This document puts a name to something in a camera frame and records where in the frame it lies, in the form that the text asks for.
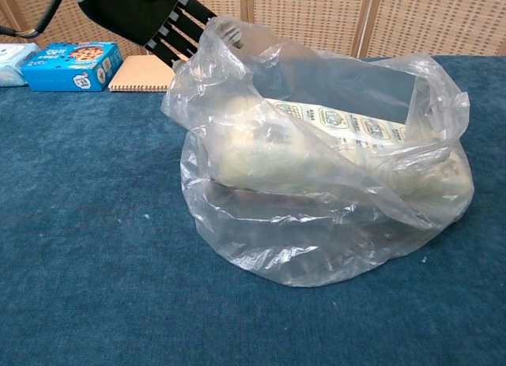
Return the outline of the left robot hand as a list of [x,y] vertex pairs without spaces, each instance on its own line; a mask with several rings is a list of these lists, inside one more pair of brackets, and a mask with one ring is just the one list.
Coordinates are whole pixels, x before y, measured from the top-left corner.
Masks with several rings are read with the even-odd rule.
[[216,14],[199,0],[76,0],[92,21],[144,47],[172,70],[197,52]]

